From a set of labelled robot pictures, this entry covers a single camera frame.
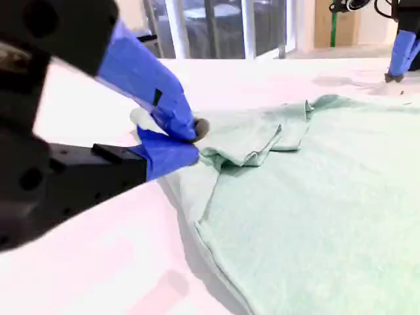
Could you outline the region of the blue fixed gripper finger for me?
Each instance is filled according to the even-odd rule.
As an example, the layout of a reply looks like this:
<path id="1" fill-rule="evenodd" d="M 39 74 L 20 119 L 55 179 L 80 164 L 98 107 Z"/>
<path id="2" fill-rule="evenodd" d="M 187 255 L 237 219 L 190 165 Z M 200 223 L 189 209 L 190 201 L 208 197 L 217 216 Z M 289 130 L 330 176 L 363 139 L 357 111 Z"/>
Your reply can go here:
<path id="1" fill-rule="evenodd" d="M 419 38 L 415 39 L 404 65 L 405 72 L 414 72 L 417 70 L 419 70 Z"/>
<path id="2" fill-rule="evenodd" d="M 190 143 L 139 128 L 140 144 L 51 144 L 49 223 L 56 226 L 138 185 L 197 162 Z"/>

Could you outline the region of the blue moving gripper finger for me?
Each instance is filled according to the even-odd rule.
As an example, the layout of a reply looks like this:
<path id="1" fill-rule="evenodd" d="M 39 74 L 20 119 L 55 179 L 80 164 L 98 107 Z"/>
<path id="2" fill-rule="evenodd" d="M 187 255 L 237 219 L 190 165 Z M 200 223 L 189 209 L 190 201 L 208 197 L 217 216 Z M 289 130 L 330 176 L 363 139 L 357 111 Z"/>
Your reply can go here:
<path id="1" fill-rule="evenodd" d="M 172 138 L 193 143 L 209 130 L 114 1 L 2 1 L 1 91 L 40 92 L 54 57 L 134 100 Z"/>
<path id="2" fill-rule="evenodd" d="M 399 30 L 392 48 L 390 65 L 385 74 L 385 81 L 400 82 L 408 71 L 415 52 L 415 33 L 412 31 Z"/>

